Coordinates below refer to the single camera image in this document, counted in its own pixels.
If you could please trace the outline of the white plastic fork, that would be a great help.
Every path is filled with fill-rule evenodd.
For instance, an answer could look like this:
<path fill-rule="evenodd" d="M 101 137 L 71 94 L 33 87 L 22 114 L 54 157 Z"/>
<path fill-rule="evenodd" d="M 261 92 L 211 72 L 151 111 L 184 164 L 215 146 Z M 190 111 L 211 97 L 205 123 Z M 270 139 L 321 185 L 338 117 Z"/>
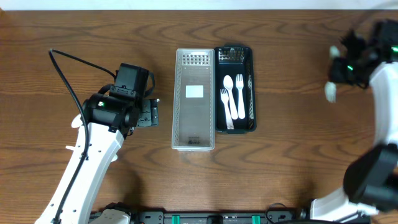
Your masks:
<path fill-rule="evenodd" d="M 226 89 L 222 88 L 220 90 L 221 93 L 221 100 L 224 104 L 224 113 L 225 113 L 225 117 L 226 117 L 226 127 L 227 129 L 234 129 L 234 125 L 233 125 L 233 120 L 231 118 L 231 113 L 229 110 L 229 106 L 228 106 L 228 102 L 229 102 L 229 96 L 228 96 L 228 92 Z"/>
<path fill-rule="evenodd" d="M 236 75 L 236 88 L 238 90 L 238 118 L 244 119 L 246 117 L 246 112 L 244 109 L 244 100 L 243 100 L 243 75 L 237 74 Z"/>
<path fill-rule="evenodd" d="M 330 47 L 330 59 L 333 60 L 337 57 L 340 56 L 340 51 L 338 50 L 338 48 L 334 45 L 332 45 Z M 331 82 L 331 81 L 327 81 L 324 87 L 324 91 L 325 91 L 325 96 L 326 99 L 330 102 L 330 103 L 335 103 L 336 102 L 336 84 Z"/>

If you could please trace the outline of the white plastic spoon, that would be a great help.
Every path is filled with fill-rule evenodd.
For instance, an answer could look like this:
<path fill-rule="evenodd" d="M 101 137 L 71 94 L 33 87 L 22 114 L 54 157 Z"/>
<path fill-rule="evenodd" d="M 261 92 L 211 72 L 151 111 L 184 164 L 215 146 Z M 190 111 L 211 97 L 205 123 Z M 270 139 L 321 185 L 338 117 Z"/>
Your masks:
<path fill-rule="evenodd" d="M 236 120 L 236 119 L 238 119 L 238 111 L 236 109 L 236 104 L 235 104 L 234 97 L 233 97 L 233 92 L 232 92 L 232 89 L 234 87 L 234 83 L 233 83 L 232 78 L 229 75 L 226 75 L 224 77 L 223 85 L 228 91 L 231 118 L 233 120 Z"/>

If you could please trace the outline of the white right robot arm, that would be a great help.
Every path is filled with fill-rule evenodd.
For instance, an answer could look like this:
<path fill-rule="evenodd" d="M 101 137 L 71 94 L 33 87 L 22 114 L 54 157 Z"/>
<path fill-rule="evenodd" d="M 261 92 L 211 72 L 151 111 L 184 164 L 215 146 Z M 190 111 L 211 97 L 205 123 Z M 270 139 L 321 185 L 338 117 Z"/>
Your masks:
<path fill-rule="evenodd" d="M 370 88 L 374 144 L 348 166 L 342 187 L 312 200 L 292 223 L 370 223 L 371 216 L 397 209 L 397 21 L 377 21 L 369 39 L 350 29 L 341 43 L 344 56 L 330 47 L 325 96 L 334 103 L 339 84 Z"/>

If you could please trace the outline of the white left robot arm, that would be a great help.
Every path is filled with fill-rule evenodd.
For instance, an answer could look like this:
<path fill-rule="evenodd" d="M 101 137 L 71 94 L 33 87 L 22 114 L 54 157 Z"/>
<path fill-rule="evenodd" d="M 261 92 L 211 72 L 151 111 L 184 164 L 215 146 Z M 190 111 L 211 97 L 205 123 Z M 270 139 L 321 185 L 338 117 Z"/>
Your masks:
<path fill-rule="evenodd" d="M 157 126 L 157 99 L 103 87 L 83 104 L 72 126 L 76 144 L 61 181 L 37 223 L 88 223 L 110 163 L 136 127 Z"/>

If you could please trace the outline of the clear white plastic basket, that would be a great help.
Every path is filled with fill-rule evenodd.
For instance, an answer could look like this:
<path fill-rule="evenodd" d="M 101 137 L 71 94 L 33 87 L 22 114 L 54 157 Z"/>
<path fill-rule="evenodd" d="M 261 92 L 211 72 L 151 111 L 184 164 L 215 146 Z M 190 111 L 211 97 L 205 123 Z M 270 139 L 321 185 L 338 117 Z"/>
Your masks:
<path fill-rule="evenodd" d="M 172 149 L 215 148 L 215 51 L 177 49 Z"/>

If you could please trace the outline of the dark green plastic basket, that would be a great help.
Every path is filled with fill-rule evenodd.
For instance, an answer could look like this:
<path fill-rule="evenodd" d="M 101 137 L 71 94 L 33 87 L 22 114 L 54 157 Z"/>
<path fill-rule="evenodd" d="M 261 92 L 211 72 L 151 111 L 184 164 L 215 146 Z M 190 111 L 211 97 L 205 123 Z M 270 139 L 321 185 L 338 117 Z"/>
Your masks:
<path fill-rule="evenodd" d="M 256 101 L 254 91 L 254 67 L 252 50 L 244 45 L 224 45 L 215 48 L 215 129 L 225 134 L 246 134 L 253 132 L 257 127 Z M 224 104 L 220 90 L 226 89 L 223 79 L 229 75 L 234 83 L 232 89 L 236 109 L 238 111 L 238 90 L 236 75 L 243 75 L 243 100 L 246 117 L 233 120 L 234 129 L 227 129 Z"/>

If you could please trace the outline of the black aluminium rail with clips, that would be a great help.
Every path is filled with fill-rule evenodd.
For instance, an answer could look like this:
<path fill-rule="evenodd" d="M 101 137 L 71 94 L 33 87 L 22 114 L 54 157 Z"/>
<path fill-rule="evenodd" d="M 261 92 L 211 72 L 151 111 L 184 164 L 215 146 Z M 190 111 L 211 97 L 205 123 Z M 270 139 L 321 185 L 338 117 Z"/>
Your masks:
<path fill-rule="evenodd" d="M 325 223 L 311 220 L 302 212 L 295 214 L 292 208 L 271 206 L 264 212 L 166 212 L 165 210 L 133 210 L 118 202 L 107 205 L 100 212 L 93 212 L 89 224 L 282 224 L 282 223 Z"/>

